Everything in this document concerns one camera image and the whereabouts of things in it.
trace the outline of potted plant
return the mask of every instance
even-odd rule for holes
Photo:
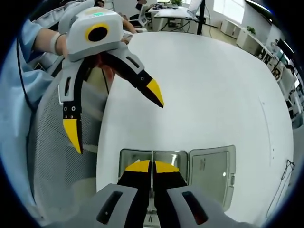
[[[172,5],[181,6],[181,0],[171,0],[170,2]]]
[[[253,27],[250,27],[250,26],[247,26],[247,30],[248,30],[248,32],[250,32],[252,35],[256,35],[256,30],[255,30],[255,28],[253,28]]]

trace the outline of window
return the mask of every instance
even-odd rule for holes
[[[244,0],[214,0],[213,10],[224,14],[226,17],[242,23],[245,1]]]

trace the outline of computer monitor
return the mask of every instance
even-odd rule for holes
[[[287,58],[291,60],[294,59],[294,51],[289,47],[289,45],[285,41],[280,39],[277,45],[279,48],[281,48]]]
[[[192,0],[189,4],[188,10],[195,15],[202,1],[203,0]]]

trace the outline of white table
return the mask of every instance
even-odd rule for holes
[[[154,16],[155,16],[160,10],[164,10],[164,9],[153,9],[153,7],[152,7],[152,8],[150,8],[149,11],[148,11],[149,13],[151,13],[151,20],[152,20],[152,29],[153,29],[153,31],[158,30],[158,28],[159,28],[159,24],[160,24],[160,22],[161,22],[161,19],[155,18]]]
[[[267,66],[230,44],[186,33],[135,34],[129,49],[158,82],[165,107],[115,77],[99,136],[97,190],[117,183],[123,148],[190,151],[233,144],[237,172],[226,214],[264,222],[286,159],[293,159],[288,110]]]

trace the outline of mesh chair back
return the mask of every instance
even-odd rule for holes
[[[96,193],[96,160],[101,120],[107,95],[82,88],[84,153],[78,154],[62,125],[58,99],[61,72],[42,97],[30,131],[28,172],[39,213],[49,222],[78,212],[83,200]]]

